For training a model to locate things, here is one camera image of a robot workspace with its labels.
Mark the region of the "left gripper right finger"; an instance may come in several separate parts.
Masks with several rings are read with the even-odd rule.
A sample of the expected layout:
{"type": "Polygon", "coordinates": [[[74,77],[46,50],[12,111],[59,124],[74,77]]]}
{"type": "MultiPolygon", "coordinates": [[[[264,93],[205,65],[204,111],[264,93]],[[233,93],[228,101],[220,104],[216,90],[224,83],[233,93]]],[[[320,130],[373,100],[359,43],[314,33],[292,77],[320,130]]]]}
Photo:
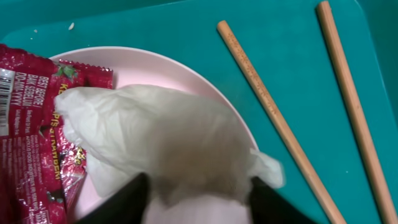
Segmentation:
{"type": "Polygon", "coordinates": [[[251,179],[249,206],[253,224],[315,224],[258,177],[251,179]]]}

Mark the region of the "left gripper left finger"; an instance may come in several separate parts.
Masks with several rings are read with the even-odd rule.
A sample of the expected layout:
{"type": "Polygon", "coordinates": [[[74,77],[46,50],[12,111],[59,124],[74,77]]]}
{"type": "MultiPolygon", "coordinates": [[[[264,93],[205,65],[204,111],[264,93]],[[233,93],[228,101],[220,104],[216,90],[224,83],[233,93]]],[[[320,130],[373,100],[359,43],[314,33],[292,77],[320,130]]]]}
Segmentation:
{"type": "Polygon", "coordinates": [[[149,192],[149,176],[140,173],[107,201],[76,223],[141,224],[148,204],[149,192]]]}

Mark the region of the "wooden chopstick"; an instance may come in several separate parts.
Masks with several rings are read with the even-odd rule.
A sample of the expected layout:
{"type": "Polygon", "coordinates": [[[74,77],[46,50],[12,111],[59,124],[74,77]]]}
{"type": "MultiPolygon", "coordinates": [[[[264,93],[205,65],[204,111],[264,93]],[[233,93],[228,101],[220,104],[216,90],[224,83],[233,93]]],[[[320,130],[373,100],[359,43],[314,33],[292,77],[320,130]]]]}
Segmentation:
{"type": "Polygon", "coordinates": [[[316,12],[380,216],[384,223],[397,223],[396,209],[356,91],[330,3],[318,3],[316,12]]]}
{"type": "Polygon", "coordinates": [[[294,161],[298,165],[298,168],[305,177],[307,184],[315,194],[327,217],[332,223],[345,223],[346,220],[343,218],[341,212],[338,210],[338,207],[334,203],[312,164],[308,160],[308,157],[303,151],[297,138],[278,109],[269,91],[263,84],[260,76],[241,47],[230,26],[226,21],[220,21],[216,28],[229,51],[233,55],[236,63],[239,65],[241,71],[246,77],[246,80],[249,82],[251,88],[261,102],[261,105],[265,109],[268,117],[271,119],[272,124],[279,133],[281,139],[286,145],[286,148],[294,158],[294,161]]]}

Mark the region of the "white tissue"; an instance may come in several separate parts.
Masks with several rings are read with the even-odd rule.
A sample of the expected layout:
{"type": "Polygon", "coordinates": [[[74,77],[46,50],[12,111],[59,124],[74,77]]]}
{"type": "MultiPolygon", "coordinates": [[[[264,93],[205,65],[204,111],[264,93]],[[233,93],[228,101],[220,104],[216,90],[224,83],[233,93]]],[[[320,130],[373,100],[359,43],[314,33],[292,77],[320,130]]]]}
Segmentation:
{"type": "Polygon", "coordinates": [[[279,161],[255,149],[236,114],[209,98],[153,85],[77,87],[55,98],[68,141],[86,151],[100,197],[135,175],[175,204],[201,194],[245,202],[250,180],[284,185],[279,161]]]}

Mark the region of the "red snack wrapper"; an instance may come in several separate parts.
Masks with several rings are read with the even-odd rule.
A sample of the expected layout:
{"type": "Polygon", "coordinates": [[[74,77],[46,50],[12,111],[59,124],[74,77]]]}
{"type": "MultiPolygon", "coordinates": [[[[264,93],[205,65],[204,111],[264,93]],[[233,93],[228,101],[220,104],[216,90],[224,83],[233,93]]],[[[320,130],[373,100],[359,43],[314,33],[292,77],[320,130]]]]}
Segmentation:
{"type": "Polygon", "coordinates": [[[81,86],[110,89],[113,71],[1,46],[2,223],[66,222],[86,161],[62,131],[55,98],[81,86]]]}

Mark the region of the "large pink plate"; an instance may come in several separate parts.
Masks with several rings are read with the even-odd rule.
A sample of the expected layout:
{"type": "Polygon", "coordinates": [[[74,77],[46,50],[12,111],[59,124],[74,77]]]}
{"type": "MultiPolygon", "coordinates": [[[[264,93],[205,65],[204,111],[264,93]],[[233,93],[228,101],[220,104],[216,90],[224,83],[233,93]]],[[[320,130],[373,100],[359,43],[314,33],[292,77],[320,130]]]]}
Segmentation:
{"type": "MultiPolygon", "coordinates": [[[[150,84],[207,96],[233,109],[228,99],[191,68],[163,55],[129,47],[88,47],[51,58],[113,69],[114,86],[150,84]]],[[[251,212],[218,198],[202,197],[171,210],[177,223],[251,223],[251,212]]]]}

